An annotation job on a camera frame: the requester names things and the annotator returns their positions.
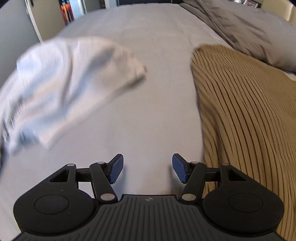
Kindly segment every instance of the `light gray bed sheet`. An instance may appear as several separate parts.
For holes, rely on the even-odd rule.
[[[227,45],[210,27],[176,4],[139,4],[99,10],[60,36],[101,36],[131,49],[146,65],[146,79],[67,132],[52,149],[24,147],[0,177],[0,240],[20,232],[17,198],[67,163],[78,168],[124,156],[116,193],[178,194],[172,155],[201,161],[202,134],[190,58],[200,44]],[[92,193],[90,185],[80,187]]]

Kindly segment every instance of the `blue gripper pad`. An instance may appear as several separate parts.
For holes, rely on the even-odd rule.
[[[110,184],[113,184],[116,182],[122,169],[123,169],[123,155],[121,155],[121,157],[118,158],[118,160],[111,167],[111,173],[109,177]]]
[[[172,158],[172,164],[173,164],[173,169],[175,170],[178,178],[182,183],[187,183],[188,177],[185,169],[185,165],[188,165],[188,163],[179,155],[179,154],[174,154]]]

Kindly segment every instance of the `brown striped garment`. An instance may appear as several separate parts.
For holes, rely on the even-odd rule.
[[[196,49],[192,73],[205,163],[228,162],[277,194],[285,207],[277,233],[296,241],[296,82],[221,45]]]

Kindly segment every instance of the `framed photo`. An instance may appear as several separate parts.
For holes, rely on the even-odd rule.
[[[253,7],[253,8],[257,8],[259,3],[253,1],[253,0],[245,0],[244,4],[246,4],[247,6]]]

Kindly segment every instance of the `bed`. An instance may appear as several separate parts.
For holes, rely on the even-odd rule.
[[[188,161],[202,158],[190,57],[202,43],[227,45],[225,41],[177,4],[99,10],[60,33],[87,35],[131,49],[146,65],[146,79],[95,111],[50,150],[30,145],[6,160],[0,177],[1,241],[10,241],[20,232],[12,213],[17,198],[67,163],[88,167],[121,153],[124,169],[113,185],[118,196],[178,194],[181,184],[171,167],[172,154],[180,153]],[[80,188],[92,193],[90,185]]]

